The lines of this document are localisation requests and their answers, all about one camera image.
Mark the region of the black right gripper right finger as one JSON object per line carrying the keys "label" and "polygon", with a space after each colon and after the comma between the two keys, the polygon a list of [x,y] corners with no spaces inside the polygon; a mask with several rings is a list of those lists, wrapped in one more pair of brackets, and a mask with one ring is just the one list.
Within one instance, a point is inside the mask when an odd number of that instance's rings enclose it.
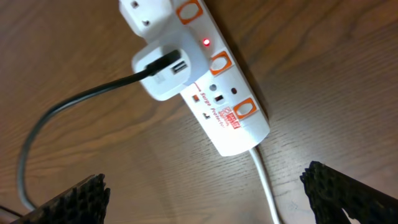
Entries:
{"label": "black right gripper right finger", "polygon": [[397,199],[312,161],[300,176],[317,224],[397,224]]}

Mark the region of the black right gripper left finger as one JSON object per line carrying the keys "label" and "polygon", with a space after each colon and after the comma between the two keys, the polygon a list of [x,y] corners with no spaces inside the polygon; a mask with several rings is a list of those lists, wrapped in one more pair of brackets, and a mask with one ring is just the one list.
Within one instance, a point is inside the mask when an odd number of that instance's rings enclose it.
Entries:
{"label": "black right gripper left finger", "polygon": [[91,175],[12,224],[103,224],[110,198],[105,175]]}

